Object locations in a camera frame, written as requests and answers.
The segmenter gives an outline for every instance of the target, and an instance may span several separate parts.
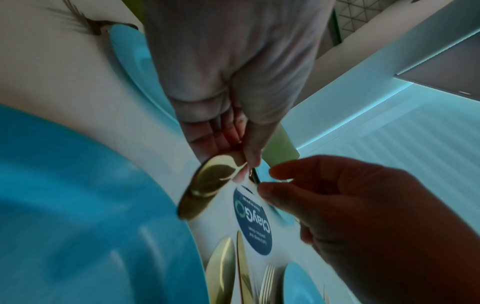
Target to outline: hand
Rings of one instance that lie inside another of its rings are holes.
[[[242,142],[258,167],[310,73],[334,0],[144,3],[160,83],[197,158]]]
[[[301,221],[313,246],[366,303],[480,302],[480,240],[406,172],[316,156],[270,170],[259,194]]]

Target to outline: blue circular label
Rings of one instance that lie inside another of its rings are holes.
[[[272,250],[272,231],[264,209],[235,189],[233,206],[240,229],[249,244],[261,255]]]

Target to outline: gold knife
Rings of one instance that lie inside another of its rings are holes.
[[[244,239],[239,230],[236,234],[236,249],[238,254],[238,275],[240,276],[241,301],[243,304],[255,304],[250,281],[249,266],[245,255]]]

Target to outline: fingernail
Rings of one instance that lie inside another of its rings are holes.
[[[271,183],[261,183],[258,185],[258,194],[264,199],[268,200],[272,196],[273,185]]]

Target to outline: white table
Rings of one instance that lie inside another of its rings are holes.
[[[76,0],[92,19],[140,26],[121,0]],[[112,148],[146,171],[178,202],[199,166],[178,126],[169,123],[126,77],[106,37],[88,34],[70,16],[61,0],[2,0],[0,2],[0,103],[54,121]],[[255,186],[245,185],[256,192]],[[222,191],[212,206],[190,224],[206,265],[224,236],[236,239],[239,226],[232,195]],[[248,243],[253,284],[259,288],[265,266],[277,266],[275,285],[284,266],[295,261],[312,276],[331,302],[351,303],[345,285],[299,238],[299,225],[284,226],[266,204],[273,247],[268,256]],[[240,303],[236,277],[232,303]]]

